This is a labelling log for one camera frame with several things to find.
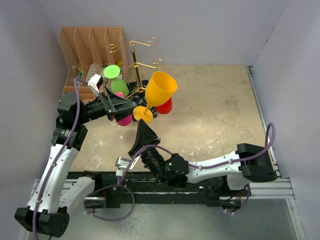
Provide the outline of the red plastic wine glass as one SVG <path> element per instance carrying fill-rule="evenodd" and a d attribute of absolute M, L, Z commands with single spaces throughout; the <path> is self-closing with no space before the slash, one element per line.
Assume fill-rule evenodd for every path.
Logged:
<path fill-rule="evenodd" d="M 163 103 L 162 105 L 156 106 L 155 108 L 159 114 L 166 115 L 172 111 L 173 101 L 171 98 L 169 98 L 165 103 Z"/>

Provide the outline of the yellow plastic wine glass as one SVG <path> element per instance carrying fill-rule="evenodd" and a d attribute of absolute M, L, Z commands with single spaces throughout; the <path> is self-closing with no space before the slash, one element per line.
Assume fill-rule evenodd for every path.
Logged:
<path fill-rule="evenodd" d="M 178 84 L 176 80 L 163 71 L 156 71 L 152 74 L 146 89 L 146 106 L 137 106 L 133 109 L 133 117 L 137 120 L 143 120 L 146 124 L 153 121 L 151 107 L 158 107 L 166 103 L 177 91 Z"/>

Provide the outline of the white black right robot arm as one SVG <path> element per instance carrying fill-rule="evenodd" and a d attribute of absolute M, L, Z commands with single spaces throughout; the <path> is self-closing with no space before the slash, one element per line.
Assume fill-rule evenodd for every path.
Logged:
<path fill-rule="evenodd" d="M 186 184 L 226 177 L 222 190 L 226 195 L 233 196 L 248 183 L 276 180 L 269 155 L 275 137 L 276 127 L 271 122 L 266 129 L 264 146 L 241 143 L 235 151 L 217 158 L 189 162 L 180 154 L 171 153 L 170 158 L 165 160 L 158 151 L 161 149 L 160 138 L 141 119 L 138 121 L 135 142 L 128 154 L 133 159 L 140 157 L 144 167 L 158 183 L 185 188 Z"/>

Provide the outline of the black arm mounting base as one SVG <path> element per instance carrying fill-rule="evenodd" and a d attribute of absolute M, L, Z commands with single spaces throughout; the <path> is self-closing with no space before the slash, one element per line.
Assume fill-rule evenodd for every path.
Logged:
<path fill-rule="evenodd" d="M 110 189 L 93 194 L 94 197 L 102 198 L 107 209 L 119 208 L 122 204 L 132 203 L 131 194 L 115 186 L 117 177 L 114 172 L 84 171 L 80 173 L 80 176 L 93 179 L 95 191 L 111 186 Z M 132 172 L 127 174 L 123 185 L 132 191 L 136 204 L 147 205 L 205 205 L 238 209 L 242 205 L 242 197 L 251 196 L 248 186 L 241 190 L 229 189 L 225 176 L 209 178 L 196 184 L 187 183 L 185 188 L 174 188 L 156 182 L 150 173 Z"/>

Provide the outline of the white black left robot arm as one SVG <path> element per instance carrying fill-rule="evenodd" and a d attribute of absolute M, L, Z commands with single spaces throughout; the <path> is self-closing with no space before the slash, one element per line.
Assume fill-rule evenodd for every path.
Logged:
<path fill-rule="evenodd" d="M 136 106 L 135 102 L 108 89 L 88 103 L 80 100 L 77 90 L 60 97 L 48 163 L 27 206 L 17 208 L 14 215 L 27 231 L 35 237 L 42 234 L 59 238 L 68 227 L 71 213 L 84 202 L 85 197 L 101 194 L 101 174 L 88 171 L 70 189 L 62 192 L 70 167 L 87 135 L 85 123 L 104 116 L 110 121 L 118 121 L 132 114 Z"/>

